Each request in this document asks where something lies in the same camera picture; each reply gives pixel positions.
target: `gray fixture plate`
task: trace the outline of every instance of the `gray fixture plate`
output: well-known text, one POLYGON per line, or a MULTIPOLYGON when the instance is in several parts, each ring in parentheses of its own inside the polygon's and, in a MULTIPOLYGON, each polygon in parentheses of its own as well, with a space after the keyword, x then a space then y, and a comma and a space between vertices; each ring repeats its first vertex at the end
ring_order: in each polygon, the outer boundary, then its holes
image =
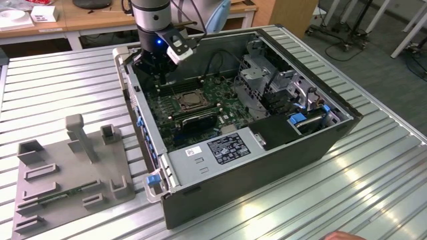
POLYGON ((105 145, 102 132, 93 132, 87 135, 93 142, 95 152, 99 156, 99 161, 91 163, 85 150, 77 153, 73 152, 69 143, 71 140, 65 140, 43 146, 45 150, 38 151, 38 154, 45 161, 26 165, 19 162, 18 173, 18 188, 15 200, 14 214, 14 233, 13 239, 26 239, 74 220, 78 220, 113 206, 122 204, 135 198, 134 184, 127 161, 125 143, 122 139, 105 145), (41 168, 41 176, 31 177, 38 174, 31 171, 41 168), (66 192, 79 186, 89 185, 75 194, 42 204, 43 207, 27 206, 27 209, 19 209, 19 206, 26 202, 23 200, 25 191, 27 196, 37 195, 57 186, 57 191, 42 194, 41 198, 53 196, 66 192), (125 194, 113 192, 113 189, 119 189, 127 186, 125 194), (18 225, 26 222, 27 219, 39 216, 42 221, 29 223, 29 231, 18 225))

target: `wooden table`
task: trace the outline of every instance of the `wooden table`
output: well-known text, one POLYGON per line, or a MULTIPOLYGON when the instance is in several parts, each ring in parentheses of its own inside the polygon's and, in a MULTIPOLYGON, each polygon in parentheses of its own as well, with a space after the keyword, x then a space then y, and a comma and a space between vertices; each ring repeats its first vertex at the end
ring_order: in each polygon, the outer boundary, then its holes
MULTIPOLYGON (((138 29, 135 18, 122 11, 121 2, 113 0, 110 7, 89 13, 90 10, 77 7, 73 0, 58 0, 59 21, 35 23, 35 27, 0 32, 0 45, 67 38, 73 50, 82 50, 81 36, 138 29)), ((243 18, 242 28, 250 28, 257 10, 255 5, 237 3, 231 6, 229 19, 243 18)))
POLYGON ((66 38, 67 22, 63 0, 53 4, 58 7, 58 22, 35 22, 34 27, 0 32, 0 45, 66 38))

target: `white label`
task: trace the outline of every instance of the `white label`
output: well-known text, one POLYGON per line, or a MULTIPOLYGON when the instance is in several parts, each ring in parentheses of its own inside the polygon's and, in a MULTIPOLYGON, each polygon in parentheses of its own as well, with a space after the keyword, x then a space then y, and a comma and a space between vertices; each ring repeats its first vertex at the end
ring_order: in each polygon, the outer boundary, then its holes
POLYGON ((197 155, 197 154, 202 153, 202 148, 199 146, 190 148, 186 150, 186 153, 187 153, 187 157, 197 155))
POLYGON ((51 29, 39 30, 41 33, 58 32, 58 31, 63 31, 63 28, 51 28, 51 29))

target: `aluminum table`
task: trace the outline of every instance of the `aluminum table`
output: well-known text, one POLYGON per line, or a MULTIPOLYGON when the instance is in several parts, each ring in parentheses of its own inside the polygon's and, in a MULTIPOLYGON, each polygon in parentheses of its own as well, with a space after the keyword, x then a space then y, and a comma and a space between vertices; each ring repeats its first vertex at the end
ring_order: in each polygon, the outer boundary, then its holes
POLYGON ((2 69, 0 240, 11 238, 18 143, 67 139, 62 118, 82 113, 85 130, 121 127, 137 198, 33 237, 51 239, 311 239, 342 230, 370 240, 426 239, 426 137, 285 29, 263 27, 365 114, 326 156, 215 211, 167 230, 147 201, 147 172, 114 64, 113 48, 15 58, 2 69))

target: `power supply label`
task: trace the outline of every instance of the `power supply label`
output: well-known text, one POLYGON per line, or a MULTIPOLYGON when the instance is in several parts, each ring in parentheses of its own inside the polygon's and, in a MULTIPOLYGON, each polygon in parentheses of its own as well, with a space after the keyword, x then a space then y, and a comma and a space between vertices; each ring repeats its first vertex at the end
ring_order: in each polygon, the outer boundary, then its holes
POLYGON ((251 153, 238 133, 207 143, 219 164, 230 163, 251 153))

